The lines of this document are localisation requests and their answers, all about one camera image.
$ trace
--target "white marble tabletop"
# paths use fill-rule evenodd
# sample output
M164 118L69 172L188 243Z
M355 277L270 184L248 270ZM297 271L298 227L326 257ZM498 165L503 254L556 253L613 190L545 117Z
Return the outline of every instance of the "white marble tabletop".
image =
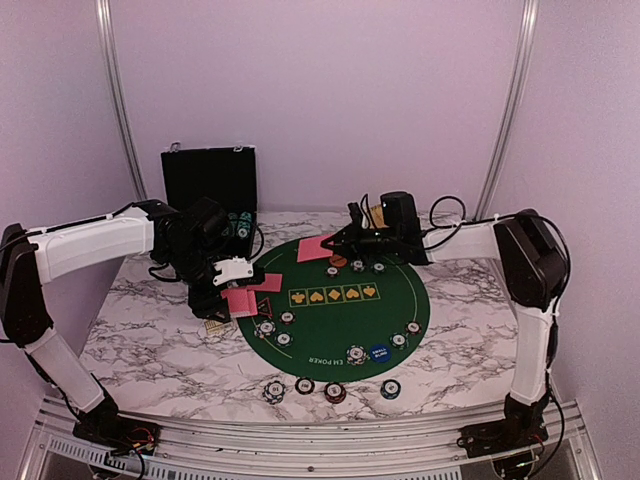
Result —
M261 213L265 251L296 238L335 232L338 213ZM149 277L147 256L128 258L92 326L81 355L121 409L192 419L240 422L355 420L428 413L501 401L509 391L516 323L487 266L453 261L417 267L431 302L418 349L378 377L346 385L347 399L328 403L321 387L302 396L296 378L260 358L237 328L208 336L186 304L183 284ZM395 400L380 384L402 385ZM288 391L271 406L264 386L278 379Z

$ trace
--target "robotic arm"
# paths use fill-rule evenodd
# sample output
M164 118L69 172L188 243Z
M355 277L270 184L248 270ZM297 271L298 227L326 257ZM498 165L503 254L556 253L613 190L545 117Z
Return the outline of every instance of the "robotic arm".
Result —
M41 285L89 265L151 252L152 259L173 266L188 285L196 317L224 320L220 315L226 302L220 291L227 282L264 280L264 272L254 272L244 259L214 262L227 225L220 205L203 198L185 212L148 200L56 227L7 227L0 244L0 320L8 340L79 410L76 436L122 449L140 427L155 436L157 426L118 414L113 398L56 331Z
M469 457L547 440L542 412L550 400L547 371L557 348L555 308L568 279L568 259L534 210L450 228L420 230L413 197L381 197L384 227L363 228L363 214L349 204L352 222L322 246L349 260L396 254L414 265L446 260L500 260L518 323L516 367L500 421L461 429L458 445Z

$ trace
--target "green felt mat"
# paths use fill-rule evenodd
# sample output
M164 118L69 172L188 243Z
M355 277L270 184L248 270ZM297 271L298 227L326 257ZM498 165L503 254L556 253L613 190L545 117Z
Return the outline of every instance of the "green felt mat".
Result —
M323 382L353 382L379 375L411 355L427 331L430 312L429 297L413 268L392 265L398 259L388 257L381 259L388 264L383 274L370 269L355 273L347 266L337 278L329 278L326 259L297 263L297 248L298 240L291 241L257 261L267 273L283 274L280 293L258 292L257 299L269 297L277 333L288 332L294 339L290 346L279 347L277 333L264 339L254 335L264 317L239 319L244 337L258 355L286 373ZM296 322L283 325L279 316L284 311L294 312ZM422 325L422 333L407 335L406 349L393 348L390 336L406 333L405 326L411 321ZM385 345L391 358L386 363L368 359L363 365L350 365L346 352L352 345L367 352L375 345Z

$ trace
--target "white wall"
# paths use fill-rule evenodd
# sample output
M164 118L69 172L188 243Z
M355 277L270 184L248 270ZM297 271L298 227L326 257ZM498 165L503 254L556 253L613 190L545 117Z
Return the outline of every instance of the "white wall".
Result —
M640 3L541 2L491 211L533 206L571 247L554 377L606 480L640 471Z
M76 220L132 200L105 78L94 2L0 3L0 229ZM117 268L46 287L50 313L76 350ZM0 345L0 378L0 476L12 479L44 383L11 345Z
M262 209L369 191L473 210L504 110L523 2L119 0L113 25L151 196L160 153L258 147Z

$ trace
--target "black case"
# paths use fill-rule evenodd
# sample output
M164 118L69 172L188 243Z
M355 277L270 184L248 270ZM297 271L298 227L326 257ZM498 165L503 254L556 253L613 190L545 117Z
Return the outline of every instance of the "black case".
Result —
M161 157L167 203L173 208L182 211L209 197L236 217L243 212L252 215L248 237L234 235L222 252L250 256L258 211L255 148L179 150L164 152Z

